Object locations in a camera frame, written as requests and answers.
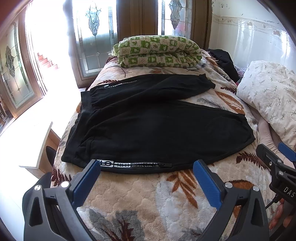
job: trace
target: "metal screw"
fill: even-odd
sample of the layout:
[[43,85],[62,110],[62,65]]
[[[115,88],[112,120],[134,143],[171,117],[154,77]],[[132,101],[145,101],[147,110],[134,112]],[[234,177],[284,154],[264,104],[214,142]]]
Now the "metal screw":
[[232,188],[232,183],[230,183],[230,182],[226,182],[226,183],[225,183],[225,186],[226,186],[227,188]]
[[254,190],[255,192],[258,192],[258,191],[259,191],[259,187],[257,187],[257,186],[253,186],[253,190]]
[[64,182],[61,183],[61,187],[62,187],[62,188],[66,188],[66,187],[69,186],[69,184],[70,184],[70,183],[69,183],[68,181],[64,181]]
[[35,189],[36,191],[39,191],[39,190],[41,189],[41,185],[36,185],[36,186],[34,187],[34,189]]

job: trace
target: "green checkered quilt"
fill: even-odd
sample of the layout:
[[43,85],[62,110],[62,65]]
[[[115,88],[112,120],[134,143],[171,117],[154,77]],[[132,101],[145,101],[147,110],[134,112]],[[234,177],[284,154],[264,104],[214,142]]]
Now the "green checkered quilt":
[[202,58],[201,49],[190,39],[146,35],[125,38],[113,47],[122,67],[159,66],[190,68]]

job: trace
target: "white floral pillow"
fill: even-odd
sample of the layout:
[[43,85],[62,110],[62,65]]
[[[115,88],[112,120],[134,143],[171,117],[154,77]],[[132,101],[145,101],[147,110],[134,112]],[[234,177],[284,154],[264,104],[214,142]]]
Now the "white floral pillow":
[[237,88],[293,150],[296,149],[296,75],[280,64],[253,61]]

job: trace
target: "bed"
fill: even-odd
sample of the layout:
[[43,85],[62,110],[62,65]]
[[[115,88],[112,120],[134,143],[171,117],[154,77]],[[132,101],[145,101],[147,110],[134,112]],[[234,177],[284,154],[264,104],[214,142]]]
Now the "bed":
[[[206,74],[216,84],[215,89],[184,101],[245,114],[256,140],[245,149],[209,165],[211,171],[235,187],[260,188],[265,204],[274,193],[268,185],[268,170],[256,156],[259,144],[258,121],[248,105],[236,96],[237,86],[220,69],[210,55],[202,51],[202,60],[196,68],[131,67],[117,65],[111,59],[90,88],[143,74]],[[58,147],[51,179],[51,187],[71,180],[82,169],[61,161],[71,127],[79,107],[72,116]],[[270,219],[275,205],[267,210]],[[192,170],[149,175],[126,175],[101,172],[87,200],[77,209],[82,220],[97,240],[161,240],[190,241],[202,233],[216,212],[204,196]],[[238,215],[236,207],[222,240],[230,234]]]

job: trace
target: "decorative stained glass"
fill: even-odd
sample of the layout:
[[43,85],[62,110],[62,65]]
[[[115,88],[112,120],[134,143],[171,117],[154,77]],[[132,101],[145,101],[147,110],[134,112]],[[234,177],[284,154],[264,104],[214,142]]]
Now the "decorative stained glass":
[[18,19],[15,19],[0,40],[0,74],[16,109],[34,95],[23,66],[18,36]]
[[158,34],[190,38],[192,0],[158,0]]
[[82,75],[96,75],[118,42],[116,0],[73,0],[73,20]]

